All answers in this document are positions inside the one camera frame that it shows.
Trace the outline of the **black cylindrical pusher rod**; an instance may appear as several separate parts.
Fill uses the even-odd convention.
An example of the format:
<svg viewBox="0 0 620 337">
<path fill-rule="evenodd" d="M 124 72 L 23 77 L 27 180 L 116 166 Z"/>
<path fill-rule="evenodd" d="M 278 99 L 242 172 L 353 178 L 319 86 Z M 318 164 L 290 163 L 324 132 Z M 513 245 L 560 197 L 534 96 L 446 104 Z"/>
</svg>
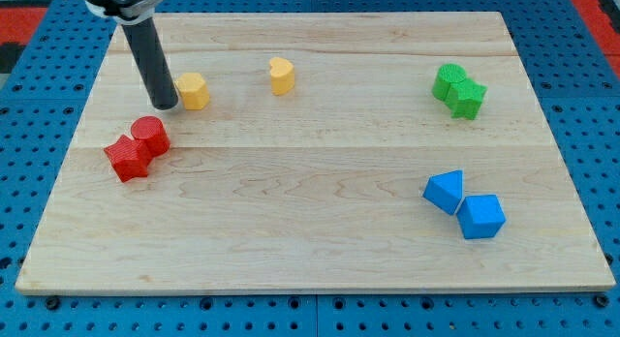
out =
<svg viewBox="0 0 620 337">
<path fill-rule="evenodd" d="M 122 29 L 151 105 L 158 110 L 174 108 L 178 104 L 178 95 L 153 18 L 123 25 Z"/>
</svg>

